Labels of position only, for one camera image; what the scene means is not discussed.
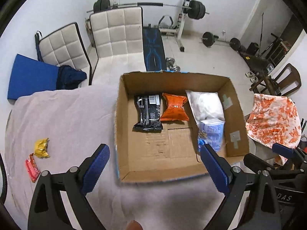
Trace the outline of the orange white patterned cloth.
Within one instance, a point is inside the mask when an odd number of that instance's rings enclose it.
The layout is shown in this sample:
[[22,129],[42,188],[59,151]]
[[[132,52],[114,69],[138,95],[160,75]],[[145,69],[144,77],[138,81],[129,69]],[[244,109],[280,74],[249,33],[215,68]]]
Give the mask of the orange white patterned cloth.
[[273,159],[283,165],[287,158],[273,153],[272,146],[279,143],[294,149],[301,140],[301,123],[292,99],[284,96],[254,94],[253,108],[246,120],[246,132],[255,145],[252,151],[264,160]]

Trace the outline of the blue black weight bench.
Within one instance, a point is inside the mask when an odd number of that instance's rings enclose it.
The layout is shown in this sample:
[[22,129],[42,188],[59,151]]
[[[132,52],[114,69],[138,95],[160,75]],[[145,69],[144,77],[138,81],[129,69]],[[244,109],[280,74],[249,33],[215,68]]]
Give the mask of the blue black weight bench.
[[147,72],[167,69],[163,41],[158,28],[143,28],[143,49]]

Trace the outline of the chrome dumbbells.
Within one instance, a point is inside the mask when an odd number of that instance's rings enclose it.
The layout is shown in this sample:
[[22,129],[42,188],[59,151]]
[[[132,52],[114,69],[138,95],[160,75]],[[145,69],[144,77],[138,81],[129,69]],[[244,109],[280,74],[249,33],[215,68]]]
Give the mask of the chrome dumbbells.
[[169,58],[166,58],[165,61],[166,61],[168,71],[172,71],[172,72],[180,72],[181,71],[181,68],[178,65],[176,65],[174,58],[169,57]]

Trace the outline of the white barbell rack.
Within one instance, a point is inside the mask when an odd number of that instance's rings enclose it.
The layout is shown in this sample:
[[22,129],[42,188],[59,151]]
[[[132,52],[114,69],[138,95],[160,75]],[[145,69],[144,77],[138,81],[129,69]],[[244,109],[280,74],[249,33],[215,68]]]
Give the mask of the white barbell rack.
[[183,30],[184,30],[185,20],[187,18],[187,10],[189,10],[189,6],[188,6],[189,2],[190,0],[183,0],[182,5],[179,6],[180,12],[178,14],[176,24],[173,25],[172,17],[168,16],[169,19],[171,20],[171,25],[163,26],[162,21],[167,16],[167,15],[164,15],[162,16],[162,18],[160,19],[157,25],[157,28],[160,30],[161,34],[171,35],[175,37],[175,40],[180,49],[180,52],[185,51],[185,47],[183,46],[181,38],[182,38]]

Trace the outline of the red snack packet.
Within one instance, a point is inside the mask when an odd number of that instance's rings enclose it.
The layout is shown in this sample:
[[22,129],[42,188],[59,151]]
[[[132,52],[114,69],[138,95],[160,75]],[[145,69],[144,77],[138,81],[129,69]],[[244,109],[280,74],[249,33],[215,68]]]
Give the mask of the red snack packet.
[[35,183],[39,178],[41,172],[36,165],[33,153],[30,154],[29,157],[25,160],[25,167],[31,181]]

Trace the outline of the black snack packet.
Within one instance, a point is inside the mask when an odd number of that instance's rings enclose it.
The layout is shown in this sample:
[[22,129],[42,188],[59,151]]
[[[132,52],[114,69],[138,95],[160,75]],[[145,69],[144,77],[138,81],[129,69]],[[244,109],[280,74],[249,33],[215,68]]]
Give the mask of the black snack packet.
[[134,102],[139,112],[139,121],[133,126],[133,129],[141,132],[161,132],[163,126],[160,121],[160,95],[136,95]]

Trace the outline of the white soft plastic bag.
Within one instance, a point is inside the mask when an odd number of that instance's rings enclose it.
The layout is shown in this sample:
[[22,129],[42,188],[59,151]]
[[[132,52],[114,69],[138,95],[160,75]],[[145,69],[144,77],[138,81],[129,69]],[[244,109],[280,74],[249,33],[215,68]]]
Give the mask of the white soft plastic bag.
[[185,90],[197,126],[207,119],[225,121],[222,103],[217,92]]

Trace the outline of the blue foam cushion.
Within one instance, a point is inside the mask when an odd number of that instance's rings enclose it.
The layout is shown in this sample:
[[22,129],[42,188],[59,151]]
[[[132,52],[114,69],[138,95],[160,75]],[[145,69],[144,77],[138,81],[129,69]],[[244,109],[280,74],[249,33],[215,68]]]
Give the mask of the blue foam cushion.
[[56,90],[59,67],[23,55],[16,55],[10,76],[7,99],[17,100],[35,92]]

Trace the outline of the cardboard box with blue print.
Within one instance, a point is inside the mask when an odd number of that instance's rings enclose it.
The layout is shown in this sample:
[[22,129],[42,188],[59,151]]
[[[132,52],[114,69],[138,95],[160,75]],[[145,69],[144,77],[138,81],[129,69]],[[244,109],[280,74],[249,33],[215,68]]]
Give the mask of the cardboard box with blue print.
[[228,77],[202,73],[131,72],[119,80],[115,143],[119,180],[123,183],[174,181],[204,175],[197,154],[198,127],[189,104],[189,121],[164,122],[160,132],[140,132],[134,102],[139,94],[184,95],[186,90],[215,92],[224,110],[224,143],[219,155],[234,164],[249,152],[245,119],[237,92]]

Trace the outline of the orange snack packet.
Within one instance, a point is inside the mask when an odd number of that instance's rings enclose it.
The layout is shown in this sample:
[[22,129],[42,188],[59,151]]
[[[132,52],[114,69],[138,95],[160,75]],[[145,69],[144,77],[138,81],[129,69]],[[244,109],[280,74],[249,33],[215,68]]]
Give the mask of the orange snack packet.
[[160,116],[160,121],[189,121],[189,117],[185,112],[184,105],[188,102],[186,96],[177,96],[174,94],[163,93],[167,108]]

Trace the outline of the blue tissue pack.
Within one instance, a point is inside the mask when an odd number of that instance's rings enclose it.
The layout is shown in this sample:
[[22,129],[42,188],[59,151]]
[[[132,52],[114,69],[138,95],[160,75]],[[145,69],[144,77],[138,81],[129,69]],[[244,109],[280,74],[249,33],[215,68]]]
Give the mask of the blue tissue pack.
[[210,118],[197,122],[199,129],[197,137],[198,152],[200,152],[201,147],[205,144],[209,144],[216,152],[221,150],[224,135],[224,124],[225,122],[218,118]]

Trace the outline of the barbell on rack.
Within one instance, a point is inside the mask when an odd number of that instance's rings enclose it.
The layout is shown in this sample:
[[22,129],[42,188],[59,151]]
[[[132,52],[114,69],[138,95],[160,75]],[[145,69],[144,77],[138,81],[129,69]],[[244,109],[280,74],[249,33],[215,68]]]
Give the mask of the barbell on rack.
[[111,5],[110,0],[97,0],[94,5],[93,9],[87,11],[90,12],[103,12],[105,10],[116,9],[116,8],[126,8],[126,7],[176,7],[182,10],[182,13],[187,14],[189,18],[194,20],[202,19],[205,15],[209,15],[210,13],[207,12],[205,5],[202,2],[191,0],[188,2],[188,5],[171,5],[165,3],[155,3],[155,2],[137,2],[137,3],[126,3],[126,4],[116,4]]

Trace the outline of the floor barbell with plates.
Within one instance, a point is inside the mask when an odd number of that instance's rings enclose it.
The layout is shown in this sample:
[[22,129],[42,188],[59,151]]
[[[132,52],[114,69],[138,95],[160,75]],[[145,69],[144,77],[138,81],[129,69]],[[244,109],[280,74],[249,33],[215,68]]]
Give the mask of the floor barbell with plates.
[[211,32],[203,33],[201,41],[206,47],[212,47],[216,42],[218,42],[227,43],[234,51],[239,51],[239,49],[241,48],[241,42],[239,39],[234,37],[231,40],[222,40],[217,35],[214,35]]

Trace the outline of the brown wooden chair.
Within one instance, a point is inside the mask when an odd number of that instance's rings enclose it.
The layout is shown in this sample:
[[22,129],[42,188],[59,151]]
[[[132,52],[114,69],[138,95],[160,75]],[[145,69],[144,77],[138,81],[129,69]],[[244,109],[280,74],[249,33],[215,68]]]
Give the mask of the brown wooden chair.
[[262,94],[265,90],[272,96],[288,97],[302,86],[299,71],[290,63],[286,64],[275,77],[263,76],[249,88],[254,94]]

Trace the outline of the yellow snack packet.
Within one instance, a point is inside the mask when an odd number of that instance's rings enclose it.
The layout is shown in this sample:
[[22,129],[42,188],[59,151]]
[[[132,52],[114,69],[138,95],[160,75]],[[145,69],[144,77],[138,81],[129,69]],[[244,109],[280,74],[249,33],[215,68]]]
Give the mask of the yellow snack packet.
[[47,152],[49,138],[37,140],[34,145],[33,154],[38,158],[49,158],[50,155]]

